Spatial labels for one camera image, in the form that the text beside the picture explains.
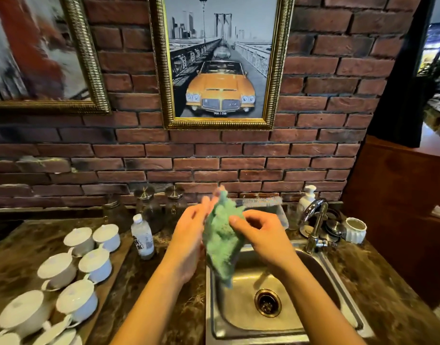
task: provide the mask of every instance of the brick wall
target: brick wall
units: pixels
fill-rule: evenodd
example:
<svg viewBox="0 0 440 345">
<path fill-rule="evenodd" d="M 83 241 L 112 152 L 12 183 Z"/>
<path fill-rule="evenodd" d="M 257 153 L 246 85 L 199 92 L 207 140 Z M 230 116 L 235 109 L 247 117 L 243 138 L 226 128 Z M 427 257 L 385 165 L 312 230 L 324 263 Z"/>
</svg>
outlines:
<svg viewBox="0 0 440 345">
<path fill-rule="evenodd" d="M 272 132 L 162 128 L 145 0 L 84 0 L 111 116 L 0 114 L 0 207 L 132 203 L 143 182 L 188 200 L 223 184 L 338 199 L 419 0 L 296 0 Z M 36 160 L 22 159 L 35 156 Z"/>
</svg>

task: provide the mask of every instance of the stainless steel sink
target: stainless steel sink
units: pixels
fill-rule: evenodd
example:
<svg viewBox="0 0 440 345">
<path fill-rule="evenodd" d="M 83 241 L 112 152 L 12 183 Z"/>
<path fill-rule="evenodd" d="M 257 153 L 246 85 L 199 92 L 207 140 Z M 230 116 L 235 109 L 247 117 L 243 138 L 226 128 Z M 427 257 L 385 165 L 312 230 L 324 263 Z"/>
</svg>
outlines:
<svg viewBox="0 0 440 345">
<path fill-rule="evenodd" d="M 296 254 L 318 280 L 344 317 L 364 338 L 373 336 L 324 253 L 308 255 L 306 240 L 292 241 Z M 206 273 L 206 345 L 287 344 L 308 336 L 281 282 L 271 275 L 251 245 L 239 254 L 232 288 Z"/>
</svg>

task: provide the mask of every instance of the car windshield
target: car windshield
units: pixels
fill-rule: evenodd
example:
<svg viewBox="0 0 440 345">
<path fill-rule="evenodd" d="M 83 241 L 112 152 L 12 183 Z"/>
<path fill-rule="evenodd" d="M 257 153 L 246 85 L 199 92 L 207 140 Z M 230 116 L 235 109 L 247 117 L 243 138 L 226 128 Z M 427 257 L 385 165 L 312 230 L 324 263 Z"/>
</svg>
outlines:
<svg viewBox="0 0 440 345">
<path fill-rule="evenodd" d="M 241 64 L 238 62 L 206 62 L 201 73 L 244 75 Z"/>
</svg>

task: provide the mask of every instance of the gold picture frame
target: gold picture frame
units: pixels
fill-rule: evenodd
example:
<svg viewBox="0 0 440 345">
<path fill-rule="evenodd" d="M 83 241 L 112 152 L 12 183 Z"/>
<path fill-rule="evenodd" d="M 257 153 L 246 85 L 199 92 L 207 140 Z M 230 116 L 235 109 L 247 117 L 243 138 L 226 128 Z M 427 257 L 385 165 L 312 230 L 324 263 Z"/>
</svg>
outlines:
<svg viewBox="0 0 440 345">
<path fill-rule="evenodd" d="M 176 117 L 165 0 L 148 0 L 164 127 L 167 129 L 272 130 L 278 106 L 290 22 L 295 0 L 277 0 L 261 118 Z"/>
<path fill-rule="evenodd" d="M 16 113 L 110 114 L 111 105 L 104 85 L 91 31 L 82 0 L 59 0 L 67 23 L 90 100 L 10 100 L 0 109 Z"/>
</svg>

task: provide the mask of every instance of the car grille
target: car grille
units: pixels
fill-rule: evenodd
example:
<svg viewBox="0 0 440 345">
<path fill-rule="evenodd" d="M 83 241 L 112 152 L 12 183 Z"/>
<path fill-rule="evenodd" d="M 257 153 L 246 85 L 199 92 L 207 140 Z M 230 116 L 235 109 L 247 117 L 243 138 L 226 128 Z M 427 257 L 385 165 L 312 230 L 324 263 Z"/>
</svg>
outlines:
<svg viewBox="0 0 440 345">
<path fill-rule="evenodd" d="M 219 99 L 203 99 L 203 108 L 206 109 L 220 109 L 220 100 Z"/>
<path fill-rule="evenodd" d="M 222 105 L 222 110 L 232 110 L 232 109 L 239 109 L 241 103 L 237 99 L 224 99 L 221 105 Z"/>
</svg>

